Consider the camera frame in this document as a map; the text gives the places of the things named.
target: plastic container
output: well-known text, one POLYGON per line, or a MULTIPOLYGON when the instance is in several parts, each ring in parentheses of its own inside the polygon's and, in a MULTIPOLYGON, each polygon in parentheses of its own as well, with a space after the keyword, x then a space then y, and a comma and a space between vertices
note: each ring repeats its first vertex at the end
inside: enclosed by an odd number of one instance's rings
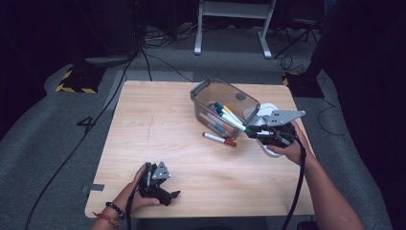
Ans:
POLYGON ((196 119, 223 138, 236 140, 242 130, 215 111, 215 103, 225 105, 242 122, 249 126, 257 118, 259 102, 238 88, 219 79, 200 82, 192 91, 196 119))

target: beaded bracelet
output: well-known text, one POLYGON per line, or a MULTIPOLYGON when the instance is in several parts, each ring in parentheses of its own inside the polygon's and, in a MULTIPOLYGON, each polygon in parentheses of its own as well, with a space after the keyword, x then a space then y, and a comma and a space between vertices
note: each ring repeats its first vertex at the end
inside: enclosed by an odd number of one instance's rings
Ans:
POLYGON ((119 207, 117 207, 117 205, 115 205, 113 202, 105 202, 105 206, 106 206, 106 207, 110 207, 110 208, 116 210, 117 213, 118 213, 119 216, 120 216, 120 219, 124 219, 124 218, 125 218, 125 215, 124 215, 123 211, 122 211, 119 207))
POLYGON ((119 223, 118 220, 115 220, 115 219, 109 217, 109 216, 106 215, 106 214, 96 214, 95 212, 92 212, 92 213, 93 213, 98 219, 105 219, 105 220, 109 221, 111 224, 113 224, 114 227, 120 228, 120 223, 119 223))

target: wooden table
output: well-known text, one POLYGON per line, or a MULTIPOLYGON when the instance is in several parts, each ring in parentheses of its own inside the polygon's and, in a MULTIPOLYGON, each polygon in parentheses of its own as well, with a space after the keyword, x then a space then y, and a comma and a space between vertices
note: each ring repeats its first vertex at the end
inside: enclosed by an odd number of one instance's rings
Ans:
MULTIPOLYGON (((109 130, 85 214, 104 208, 145 163, 164 161, 171 178, 168 192, 180 190, 170 206, 146 207, 134 217, 285 216, 292 204, 299 167, 286 157, 272 158, 242 133, 235 148, 206 139, 211 132, 194 117, 194 82, 127 81, 109 130)), ((233 84, 279 109, 296 110, 283 85, 233 84)), ((302 121, 297 120, 303 128, 302 121)), ((304 182, 295 215, 313 215, 304 182)))

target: person's right hand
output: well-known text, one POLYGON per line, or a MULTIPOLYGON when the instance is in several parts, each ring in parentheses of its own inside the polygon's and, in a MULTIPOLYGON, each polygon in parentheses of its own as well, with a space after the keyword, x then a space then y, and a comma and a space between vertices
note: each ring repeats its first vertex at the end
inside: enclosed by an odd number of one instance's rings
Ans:
MULTIPOLYGON (((292 121, 291 124, 293 125, 293 127, 295 127, 296 133, 302 145, 304 146, 306 153, 310 153, 310 147, 304 133, 295 121, 292 121)), ((287 159, 295 162, 298 165, 300 165, 301 163, 301 147, 297 141, 294 141, 290 146, 286 148, 279 148, 276 146, 267 146, 267 148, 275 153, 285 155, 287 159)))

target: person's right arm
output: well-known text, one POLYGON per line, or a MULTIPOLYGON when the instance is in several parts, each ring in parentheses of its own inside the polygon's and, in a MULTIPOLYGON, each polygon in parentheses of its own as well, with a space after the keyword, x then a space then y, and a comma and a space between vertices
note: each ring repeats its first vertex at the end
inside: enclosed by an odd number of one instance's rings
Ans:
MULTIPOLYGON (((308 142, 297 123, 292 122, 292 125, 295 127, 307 153, 304 177, 311 194, 319 229, 364 229, 361 219, 332 183, 326 171, 311 152, 308 142)), ((285 155, 296 164, 300 164, 300 146, 298 142, 295 141, 285 149, 275 146, 268 146, 268 148, 275 153, 285 155)))

